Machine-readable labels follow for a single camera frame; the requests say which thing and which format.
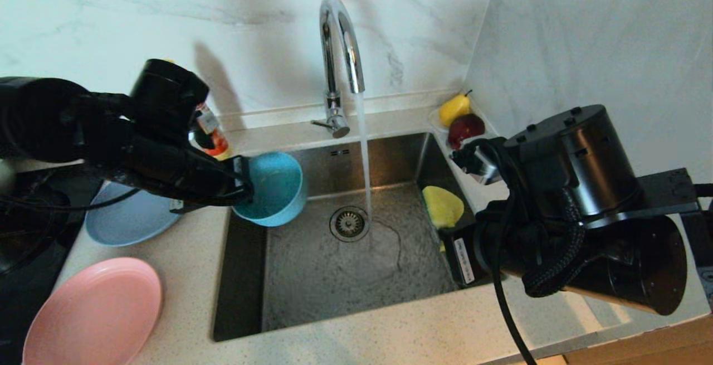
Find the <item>teal ceramic bowl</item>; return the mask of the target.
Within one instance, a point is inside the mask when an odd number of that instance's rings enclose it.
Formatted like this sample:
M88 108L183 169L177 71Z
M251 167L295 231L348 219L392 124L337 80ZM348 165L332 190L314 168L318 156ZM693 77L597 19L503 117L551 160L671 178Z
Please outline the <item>teal ceramic bowl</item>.
M285 152L267 152L248 159L254 195L232 207L237 217L275 227L294 220L306 203L306 180L300 163Z

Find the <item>yellow fish-shaped sponge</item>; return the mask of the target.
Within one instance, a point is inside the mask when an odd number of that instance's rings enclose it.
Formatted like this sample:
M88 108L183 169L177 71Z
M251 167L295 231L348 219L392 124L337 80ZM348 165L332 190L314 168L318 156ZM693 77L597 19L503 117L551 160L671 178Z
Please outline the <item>yellow fish-shaped sponge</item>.
M465 205L460 198L436 186L426 186L421 193L431 223L436 230L445 230L457 225L465 212Z

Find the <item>yellow orange dish soap bottle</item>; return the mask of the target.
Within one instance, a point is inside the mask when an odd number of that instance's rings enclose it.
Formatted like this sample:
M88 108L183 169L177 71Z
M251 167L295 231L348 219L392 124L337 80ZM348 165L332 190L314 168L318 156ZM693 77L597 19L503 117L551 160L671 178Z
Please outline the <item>yellow orange dish soap bottle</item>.
M218 128L207 133L200 126L195 126L192 136L194 144L216 160L224 161L230 157L228 141Z

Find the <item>chrome faucet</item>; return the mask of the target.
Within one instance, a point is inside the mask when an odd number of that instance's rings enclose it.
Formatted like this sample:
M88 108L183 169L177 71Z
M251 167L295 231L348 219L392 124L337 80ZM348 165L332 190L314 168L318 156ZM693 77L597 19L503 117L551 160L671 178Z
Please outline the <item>chrome faucet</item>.
M343 0L321 0L319 7L319 36L323 51L324 78L323 121L311 123L328 130L334 139L345 137L350 132L337 85L336 48L341 47L348 85L353 94L366 90L362 59L354 25Z

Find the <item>metal sink drain strainer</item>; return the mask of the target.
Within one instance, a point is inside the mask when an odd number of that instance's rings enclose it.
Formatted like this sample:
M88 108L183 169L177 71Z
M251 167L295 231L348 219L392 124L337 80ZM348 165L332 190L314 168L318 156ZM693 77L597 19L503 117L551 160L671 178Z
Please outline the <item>metal sink drain strainer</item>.
M339 241L359 241L369 233L369 215L359 207L341 207L329 219L329 231Z

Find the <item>stainless steel sink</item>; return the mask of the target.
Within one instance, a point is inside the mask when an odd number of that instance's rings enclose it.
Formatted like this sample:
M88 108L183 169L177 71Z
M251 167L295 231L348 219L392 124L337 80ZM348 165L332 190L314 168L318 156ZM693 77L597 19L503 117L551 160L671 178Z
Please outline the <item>stainless steel sink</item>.
M421 190L464 199L431 133L368 141L373 215L354 242L329 230L341 207L366 210L359 142L294 150L303 211L278 227L230 215L212 326L215 342L343 317L460 290Z

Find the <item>blue plastic plate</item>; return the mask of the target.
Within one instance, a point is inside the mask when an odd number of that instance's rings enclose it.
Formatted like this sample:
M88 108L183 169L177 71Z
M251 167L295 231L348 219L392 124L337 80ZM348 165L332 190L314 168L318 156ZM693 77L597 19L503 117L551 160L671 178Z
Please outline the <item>blue plastic plate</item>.
M121 202L87 212L87 235L104 246L138 244L175 225L181 215L170 209L170 198L140 190Z

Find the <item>dark red apple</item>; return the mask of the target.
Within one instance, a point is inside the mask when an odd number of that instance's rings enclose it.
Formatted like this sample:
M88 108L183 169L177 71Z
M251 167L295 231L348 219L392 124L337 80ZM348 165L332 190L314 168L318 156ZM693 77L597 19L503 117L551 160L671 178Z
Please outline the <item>dark red apple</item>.
M451 149L461 149L462 143L472 137L477 137L486 132L486 124L476 114L466 114L454 121L449 126L447 142Z

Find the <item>small white dish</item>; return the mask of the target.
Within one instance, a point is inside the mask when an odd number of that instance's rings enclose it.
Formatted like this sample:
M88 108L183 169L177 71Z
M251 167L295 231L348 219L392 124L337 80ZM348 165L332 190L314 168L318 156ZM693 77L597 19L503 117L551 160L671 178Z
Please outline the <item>small white dish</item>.
M435 129L438 132L448 134L449 128L447 126L443 126L443 124L440 121L440 116L439 116L439 108L434 108L431 110L428 114L428 121L430 126Z

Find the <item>running water stream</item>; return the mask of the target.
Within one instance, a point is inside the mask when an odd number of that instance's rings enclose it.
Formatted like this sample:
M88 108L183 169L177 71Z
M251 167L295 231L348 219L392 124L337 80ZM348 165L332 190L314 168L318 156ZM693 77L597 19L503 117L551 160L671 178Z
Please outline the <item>running water stream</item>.
M363 164L363 175L365 183L365 212L367 214L368 220L372 220L373 215L373 204L372 204L372 191L371 191L371 169L369 161L368 152L368 131L366 122L366 111L364 108L364 94L357 93L354 94L354 103L357 112L357 119L359 124L359 136L360 136L360 149L362 154L362 164Z

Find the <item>yellow pear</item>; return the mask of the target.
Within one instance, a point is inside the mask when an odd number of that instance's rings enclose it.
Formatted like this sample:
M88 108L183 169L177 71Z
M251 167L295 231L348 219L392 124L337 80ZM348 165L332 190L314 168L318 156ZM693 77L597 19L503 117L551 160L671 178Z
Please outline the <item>yellow pear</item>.
M449 127L459 117L473 114L470 102L470 91L457 94L443 103L438 109L438 121L443 127Z

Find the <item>pink plastic plate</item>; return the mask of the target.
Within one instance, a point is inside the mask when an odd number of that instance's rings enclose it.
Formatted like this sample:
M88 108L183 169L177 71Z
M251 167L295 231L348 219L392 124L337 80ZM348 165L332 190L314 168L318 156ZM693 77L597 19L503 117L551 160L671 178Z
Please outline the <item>pink plastic plate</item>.
M34 317L23 365L129 365L160 317L162 281L147 262L120 257L79 271Z

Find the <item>black induction cooktop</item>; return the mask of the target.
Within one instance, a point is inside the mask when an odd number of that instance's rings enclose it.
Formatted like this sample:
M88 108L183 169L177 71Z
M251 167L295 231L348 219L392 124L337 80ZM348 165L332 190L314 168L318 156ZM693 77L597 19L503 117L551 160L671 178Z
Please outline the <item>black induction cooktop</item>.
M29 327L51 294L84 223L79 212L102 180L81 165L21 173L13 195L72 212L27 210L0 202L0 365L21 365Z

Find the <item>wooden cabinet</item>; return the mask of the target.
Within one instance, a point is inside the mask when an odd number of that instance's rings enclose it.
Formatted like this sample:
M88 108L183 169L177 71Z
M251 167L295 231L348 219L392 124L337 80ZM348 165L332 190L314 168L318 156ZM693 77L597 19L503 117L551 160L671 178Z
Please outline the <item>wooden cabinet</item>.
M568 365L713 365L713 315L564 354Z

